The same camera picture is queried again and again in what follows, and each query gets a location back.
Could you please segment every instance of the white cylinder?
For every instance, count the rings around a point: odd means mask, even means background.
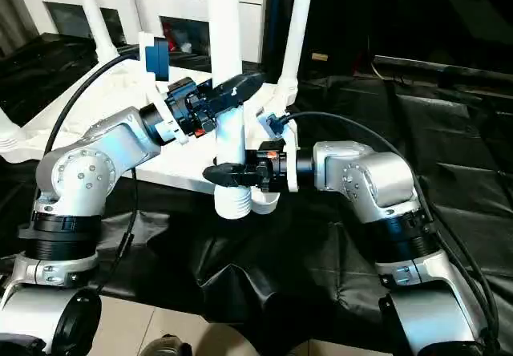
[[[239,0],[208,0],[213,85],[242,73]],[[227,111],[216,120],[217,164],[245,162],[244,108]],[[246,187],[214,189],[216,212],[235,220],[251,211],[251,190]]]
[[[283,61],[283,69],[281,71],[281,77],[283,78],[297,78],[309,9],[310,0],[294,0],[285,60]]]
[[[22,139],[24,139],[22,129],[0,108],[0,152],[9,151]]]
[[[299,62],[301,61],[309,9],[310,0],[294,0],[285,59],[283,61],[281,77],[278,80],[273,96],[274,105],[277,107],[285,108],[292,105],[296,100],[297,72],[299,71]]]
[[[112,44],[111,36],[96,0],[82,0],[82,6],[96,43],[96,54],[99,62],[106,63],[117,57],[119,55],[118,51]]]

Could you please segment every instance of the black cable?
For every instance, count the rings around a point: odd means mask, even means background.
[[[109,282],[109,280],[111,280],[112,276],[114,276],[115,270],[121,262],[121,259],[127,254],[131,246],[131,242],[134,240],[134,234],[132,233],[132,230],[134,228],[135,219],[137,218],[137,210],[139,208],[139,187],[137,185],[137,172],[135,171],[135,168],[131,170],[131,177],[134,183],[134,208],[132,209],[130,215],[130,222],[128,223],[127,231],[123,234],[123,238],[119,242],[118,248],[115,251],[114,262],[112,263],[111,268],[109,269],[107,277],[105,277],[105,279],[101,281],[98,284],[98,287],[96,288],[97,294],[100,294],[102,292],[103,287]]]
[[[472,257],[469,252],[467,246],[463,243],[462,239],[456,234],[456,232],[447,224],[445,219],[442,217],[442,214],[435,208],[432,203],[430,203],[430,207],[433,210],[433,213],[438,218],[443,228],[450,234],[451,238],[454,240],[456,245],[462,251],[465,258],[468,260],[472,270],[474,271],[476,278],[478,279],[479,284],[483,287],[483,292],[485,298],[487,299],[488,306],[491,310],[491,315],[494,318],[495,324],[491,327],[491,332],[493,336],[497,338],[499,336],[499,311],[497,309],[497,303],[495,302],[495,298],[493,293],[491,292],[490,284],[488,283],[487,278],[483,274],[483,271],[479,268],[477,262]]]
[[[60,130],[61,126],[64,123],[64,120],[66,119],[67,115],[70,113],[71,108],[75,105],[77,100],[83,94],[83,92],[96,79],[98,79],[98,77],[100,77],[105,72],[107,72],[111,67],[117,65],[118,63],[121,63],[122,61],[124,61],[126,59],[133,58],[134,55],[135,54],[132,52],[132,53],[127,53],[127,54],[120,55],[119,57],[115,57],[114,59],[110,60],[109,62],[107,62],[103,66],[101,66],[97,71],[95,71],[93,74],[91,74],[82,83],[82,85],[80,85],[79,89],[71,96],[70,100],[66,103],[66,106],[64,106],[63,110],[61,111],[61,114],[59,114],[59,117],[55,121],[55,125],[52,127],[51,132],[50,132],[50,136],[48,137],[48,142],[46,142],[46,147],[45,147],[45,152],[44,152],[45,155],[48,154],[49,152],[51,152],[52,148],[54,147],[54,142],[55,142],[55,139],[57,138],[57,134],[59,133],[59,130]]]
[[[368,134],[372,135],[375,139],[381,141],[383,144],[385,144],[385,146],[387,148],[390,149],[391,152],[393,152],[394,154],[396,154],[399,157],[401,157],[402,160],[404,162],[406,162],[406,164],[410,168],[411,172],[413,173],[413,180],[414,180],[415,190],[417,191],[418,200],[419,200],[420,204],[422,205],[422,207],[424,208],[427,220],[429,222],[433,222],[433,216],[431,215],[429,205],[426,202],[426,198],[424,197],[424,192],[422,191],[420,183],[418,182],[417,176],[414,174],[413,168],[410,166],[410,163],[401,154],[401,152],[393,144],[388,142],[386,140],[386,138],[384,138],[383,136],[380,136],[377,132],[375,132],[374,130],[368,128],[367,126],[362,125],[361,123],[358,123],[356,121],[353,121],[350,118],[346,118],[346,117],[344,117],[342,115],[338,115],[338,114],[325,113],[323,111],[302,111],[302,112],[299,112],[299,113],[293,113],[293,114],[289,114],[289,115],[284,115],[283,117],[279,118],[278,121],[285,125],[291,119],[296,119],[296,118],[306,117],[306,116],[317,116],[317,117],[325,117],[325,118],[336,119],[336,120],[341,121],[343,123],[355,126],[355,127],[359,128],[359,129],[367,132]]]
[[[468,284],[469,288],[471,288],[472,293],[475,295],[476,300],[479,303],[479,306],[481,307],[481,310],[484,313],[484,316],[487,320],[489,331],[491,332],[488,336],[485,336],[485,341],[487,342],[487,346],[491,349],[491,354],[495,354],[497,352],[497,336],[494,334],[494,328],[496,327],[496,322],[493,318],[492,312],[490,310],[490,306],[488,306],[487,302],[485,301],[485,298],[481,294],[481,291],[479,290],[478,286],[475,284],[474,279],[471,277],[471,275],[468,273],[467,269],[463,265],[463,263],[459,260],[458,256],[456,256],[456,253],[452,250],[452,248],[446,243],[446,241],[443,239],[442,234],[437,231],[436,237],[438,239],[438,243],[440,246],[445,250],[447,253],[447,256],[449,257],[450,262],[454,264],[456,269],[461,273],[463,276],[463,279]]]

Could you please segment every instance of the wire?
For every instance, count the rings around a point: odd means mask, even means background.
[[[97,294],[102,292],[103,287],[109,282],[109,280],[111,280],[112,276],[114,276],[115,270],[121,262],[121,259],[128,253],[128,250],[131,247],[131,243],[134,240],[134,234],[132,233],[132,230],[134,229],[135,219],[137,218],[137,210],[139,208],[139,187],[137,184],[137,172],[135,171],[135,168],[131,170],[131,177],[134,183],[134,207],[130,215],[130,222],[128,223],[127,231],[123,234],[123,238],[119,242],[118,248],[116,249],[114,262],[109,269],[107,277],[105,277],[105,279],[101,281],[96,288]]]
[[[346,118],[346,117],[344,117],[342,115],[338,115],[338,114],[325,113],[323,111],[302,111],[300,113],[284,115],[283,117],[279,118],[279,122],[285,125],[291,119],[297,119],[297,118],[306,117],[306,116],[317,116],[317,117],[331,118],[331,119],[336,119],[336,120],[341,121],[346,124],[353,125],[359,129],[365,131],[366,133],[372,135],[375,139],[377,139],[377,140],[381,141],[383,144],[385,144],[385,146],[387,146],[391,152],[393,152],[394,154],[401,157],[402,160],[404,160],[404,162],[406,162],[406,164],[410,168],[411,172],[413,173],[414,187],[415,187],[415,190],[417,191],[418,200],[419,200],[420,204],[422,205],[422,207],[424,208],[426,217],[429,222],[433,222],[433,216],[431,215],[429,205],[426,202],[426,198],[424,197],[424,192],[422,191],[420,183],[418,182],[417,176],[414,174],[413,168],[410,166],[410,163],[408,163],[408,160],[401,154],[401,152],[393,144],[388,142],[385,137],[379,135],[377,132],[368,128],[367,126],[364,126],[361,123],[353,121],[350,118]]]
[[[77,100],[80,98],[80,96],[83,94],[83,92],[96,80],[99,76],[107,72],[111,67],[117,65],[118,63],[121,63],[122,61],[126,59],[131,59],[134,57],[133,53],[128,53],[125,55],[120,55],[118,57],[115,57],[114,59],[110,60],[109,62],[105,63],[103,66],[101,66],[97,71],[95,71],[93,74],[91,74],[85,81],[80,85],[79,89],[71,96],[70,100],[66,103],[63,110],[61,111],[61,114],[59,114],[59,117],[55,121],[55,125],[52,127],[50,136],[48,137],[48,142],[46,142],[45,152],[44,154],[48,154],[51,152],[52,148],[54,147],[55,139],[57,138],[57,134],[59,133],[59,130],[61,126],[64,123],[64,120],[66,119],[67,115],[70,113],[71,108],[75,105]]]
[[[433,214],[438,218],[444,229],[450,234],[451,238],[454,240],[456,245],[462,251],[465,258],[468,260],[471,265],[472,270],[476,274],[476,278],[479,281],[479,284],[483,287],[483,292],[485,298],[487,299],[488,306],[491,310],[491,315],[495,320],[494,326],[491,327],[491,331],[494,335],[494,338],[499,336],[499,311],[497,310],[497,303],[495,302],[495,298],[493,293],[491,292],[490,284],[488,283],[487,278],[483,274],[483,271],[479,268],[477,262],[472,257],[469,252],[467,246],[463,243],[462,239],[456,234],[456,232],[447,224],[445,219],[442,217],[441,213],[435,208],[435,206],[430,203],[430,207],[433,210]]]

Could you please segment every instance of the white stand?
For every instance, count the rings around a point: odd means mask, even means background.
[[[242,73],[239,0],[208,0],[208,16],[215,87]],[[227,111],[217,118],[216,136],[217,164],[245,162],[244,107]],[[251,211],[251,190],[216,186],[214,201],[217,214],[235,220]]]
[[[0,152],[8,152],[25,139],[22,129],[0,108]]]
[[[111,36],[107,30],[107,25],[103,20],[96,0],[82,0],[83,10],[87,17],[87,22],[91,28],[93,39],[96,43],[96,54],[100,64],[107,63],[111,59],[117,57],[118,51],[111,41]]]

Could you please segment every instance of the cabinet door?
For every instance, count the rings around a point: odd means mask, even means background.
[[[90,36],[81,0],[24,0],[40,34]],[[116,46],[137,43],[141,26],[134,0],[96,0]]]
[[[174,28],[179,32],[188,28],[186,21],[192,21],[190,34],[178,36],[178,47],[190,43],[193,52],[205,54],[208,46],[208,2],[207,0],[135,0],[139,19],[144,31],[157,37],[169,35]],[[239,4],[240,44],[242,59],[248,62],[261,61],[262,39],[264,36],[264,10],[261,5]]]

